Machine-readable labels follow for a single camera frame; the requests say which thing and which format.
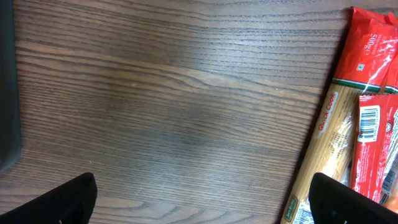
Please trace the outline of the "orange spaghetti packet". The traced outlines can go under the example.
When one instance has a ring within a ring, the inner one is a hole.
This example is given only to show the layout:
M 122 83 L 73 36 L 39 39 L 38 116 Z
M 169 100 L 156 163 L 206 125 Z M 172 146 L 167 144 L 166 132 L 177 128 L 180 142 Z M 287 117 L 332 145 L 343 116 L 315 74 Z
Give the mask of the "orange spaghetti packet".
M 308 192 L 316 172 L 341 181 L 354 151 L 358 98 L 363 93 L 397 93 L 397 17 L 358 7 L 351 22 L 312 138 L 280 219 L 310 223 Z

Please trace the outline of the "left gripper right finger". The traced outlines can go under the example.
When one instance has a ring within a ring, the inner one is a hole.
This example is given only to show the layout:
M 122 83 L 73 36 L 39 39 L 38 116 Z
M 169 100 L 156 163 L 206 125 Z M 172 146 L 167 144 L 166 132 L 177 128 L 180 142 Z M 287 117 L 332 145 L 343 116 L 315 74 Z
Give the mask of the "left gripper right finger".
M 397 224 L 396 213 L 321 172 L 308 197 L 315 224 Z

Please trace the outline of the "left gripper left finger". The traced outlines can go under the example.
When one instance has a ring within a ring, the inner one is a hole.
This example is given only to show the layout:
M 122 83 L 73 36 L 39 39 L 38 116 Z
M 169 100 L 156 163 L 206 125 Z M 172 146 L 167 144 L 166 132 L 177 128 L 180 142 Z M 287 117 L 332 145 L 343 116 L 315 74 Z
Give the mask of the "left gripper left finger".
M 1 223 L 87 224 L 97 193 L 94 175 L 86 172 L 2 214 Z

